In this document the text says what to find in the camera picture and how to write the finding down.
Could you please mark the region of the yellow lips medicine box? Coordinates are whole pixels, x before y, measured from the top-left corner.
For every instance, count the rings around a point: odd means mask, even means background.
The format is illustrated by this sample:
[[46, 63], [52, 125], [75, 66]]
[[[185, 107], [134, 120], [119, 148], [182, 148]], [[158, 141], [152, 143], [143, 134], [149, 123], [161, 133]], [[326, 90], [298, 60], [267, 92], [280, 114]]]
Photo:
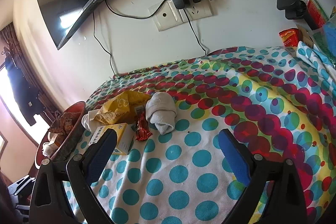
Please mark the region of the yellow lips medicine box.
[[93, 133], [89, 145], [97, 143], [104, 135], [110, 134], [110, 141], [114, 155], [128, 155], [133, 145], [135, 132], [131, 124], [119, 123], [99, 126]]

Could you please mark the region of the brown snack bag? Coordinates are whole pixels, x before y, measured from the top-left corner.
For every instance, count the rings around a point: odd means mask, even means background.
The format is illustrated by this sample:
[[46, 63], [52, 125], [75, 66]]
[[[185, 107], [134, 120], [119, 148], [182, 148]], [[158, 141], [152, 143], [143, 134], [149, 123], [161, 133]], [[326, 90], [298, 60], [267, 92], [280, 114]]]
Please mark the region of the brown snack bag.
[[49, 132], [68, 135], [72, 131], [79, 117], [80, 112], [64, 112], [53, 122], [49, 128]]

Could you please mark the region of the white tissue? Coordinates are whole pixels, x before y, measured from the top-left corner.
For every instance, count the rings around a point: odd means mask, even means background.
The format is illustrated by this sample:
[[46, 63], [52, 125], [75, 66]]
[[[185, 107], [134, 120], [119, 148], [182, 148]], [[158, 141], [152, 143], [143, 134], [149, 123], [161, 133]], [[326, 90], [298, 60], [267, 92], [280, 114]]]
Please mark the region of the white tissue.
[[56, 146], [54, 143], [45, 142], [42, 146], [42, 154], [43, 156], [50, 158], [57, 149], [58, 146]]

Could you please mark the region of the small red candy wrapper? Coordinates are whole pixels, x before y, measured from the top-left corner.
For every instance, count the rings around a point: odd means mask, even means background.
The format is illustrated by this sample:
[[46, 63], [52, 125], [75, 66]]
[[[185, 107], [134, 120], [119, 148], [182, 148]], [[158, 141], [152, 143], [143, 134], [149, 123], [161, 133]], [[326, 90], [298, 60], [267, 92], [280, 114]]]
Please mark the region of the small red candy wrapper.
[[146, 141], [153, 135], [149, 129], [149, 123], [146, 120], [145, 111], [139, 113], [134, 119], [134, 126], [132, 129], [135, 132], [135, 139], [137, 141]]

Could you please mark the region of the yellow snack bag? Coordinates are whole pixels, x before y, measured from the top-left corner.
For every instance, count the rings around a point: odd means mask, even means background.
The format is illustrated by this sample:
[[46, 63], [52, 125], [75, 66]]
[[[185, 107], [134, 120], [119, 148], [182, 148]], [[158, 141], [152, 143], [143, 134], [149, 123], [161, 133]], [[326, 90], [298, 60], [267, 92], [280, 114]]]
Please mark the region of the yellow snack bag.
[[132, 124], [146, 107], [151, 95], [135, 91], [125, 91], [106, 101], [99, 109], [94, 120], [105, 125]]

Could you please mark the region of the red round tray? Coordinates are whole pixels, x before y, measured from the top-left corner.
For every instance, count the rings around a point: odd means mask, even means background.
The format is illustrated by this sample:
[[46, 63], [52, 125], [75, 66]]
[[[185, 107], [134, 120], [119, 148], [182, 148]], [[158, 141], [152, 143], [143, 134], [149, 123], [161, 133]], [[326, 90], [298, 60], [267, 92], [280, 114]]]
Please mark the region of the red round tray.
[[80, 101], [66, 109], [52, 123], [35, 155], [37, 169], [40, 168], [44, 159], [59, 162], [68, 158], [84, 132], [81, 120], [86, 113], [85, 102]]

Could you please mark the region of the polka dot cloth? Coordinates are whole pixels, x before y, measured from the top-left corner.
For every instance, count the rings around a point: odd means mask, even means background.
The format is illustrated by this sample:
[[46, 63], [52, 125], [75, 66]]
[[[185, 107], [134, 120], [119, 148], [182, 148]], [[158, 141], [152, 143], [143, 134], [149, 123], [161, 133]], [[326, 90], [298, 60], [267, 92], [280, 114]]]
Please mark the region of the polka dot cloth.
[[166, 92], [174, 131], [112, 155], [92, 190], [114, 223], [221, 223], [244, 190], [218, 142], [227, 128], [268, 160], [297, 167], [308, 221], [335, 197], [335, 69], [318, 50], [234, 47], [103, 83], [86, 108], [126, 90]]

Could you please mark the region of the black hanging clothes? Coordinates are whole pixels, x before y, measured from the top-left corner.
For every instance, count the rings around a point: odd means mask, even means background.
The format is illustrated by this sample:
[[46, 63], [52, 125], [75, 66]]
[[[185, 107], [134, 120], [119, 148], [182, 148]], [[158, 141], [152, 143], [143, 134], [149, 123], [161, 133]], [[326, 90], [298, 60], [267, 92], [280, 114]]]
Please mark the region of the black hanging clothes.
[[22, 70], [15, 65], [10, 55], [5, 58], [5, 68], [10, 80], [15, 102], [26, 122], [30, 126], [33, 126], [36, 124], [34, 115], [39, 115], [45, 110], [44, 105], [38, 98], [39, 90], [29, 84]]

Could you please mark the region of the red snack packet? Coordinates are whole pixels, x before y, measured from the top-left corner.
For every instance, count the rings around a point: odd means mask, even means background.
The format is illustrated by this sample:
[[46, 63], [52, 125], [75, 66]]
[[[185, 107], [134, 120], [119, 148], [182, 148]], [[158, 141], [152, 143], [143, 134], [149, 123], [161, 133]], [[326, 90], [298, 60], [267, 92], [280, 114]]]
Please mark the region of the red snack packet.
[[279, 36], [285, 47], [296, 47], [300, 41], [300, 31], [298, 28], [290, 28], [279, 32]]

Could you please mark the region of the green red box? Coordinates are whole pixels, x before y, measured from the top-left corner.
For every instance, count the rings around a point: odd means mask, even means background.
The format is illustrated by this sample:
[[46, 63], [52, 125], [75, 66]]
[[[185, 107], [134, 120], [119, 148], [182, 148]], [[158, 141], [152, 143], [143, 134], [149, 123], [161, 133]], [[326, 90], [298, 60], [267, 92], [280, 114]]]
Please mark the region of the green red box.
[[307, 10], [316, 28], [321, 28], [328, 20], [328, 16], [317, 0], [305, 0]]

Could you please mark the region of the white wall socket panel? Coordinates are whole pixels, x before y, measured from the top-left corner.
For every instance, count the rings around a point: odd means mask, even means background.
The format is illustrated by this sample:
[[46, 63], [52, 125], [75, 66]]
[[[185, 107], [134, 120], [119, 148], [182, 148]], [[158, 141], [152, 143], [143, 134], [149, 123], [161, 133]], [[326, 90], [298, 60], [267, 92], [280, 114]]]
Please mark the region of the white wall socket panel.
[[[194, 3], [193, 0], [189, 1], [190, 5], [184, 8], [189, 20], [193, 21], [213, 16], [210, 0], [201, 0], [198, 3]], [[177, 9], [173, 0], [167, 0], [151, 19], [159, 32], [188, 22], [183, 9]]]

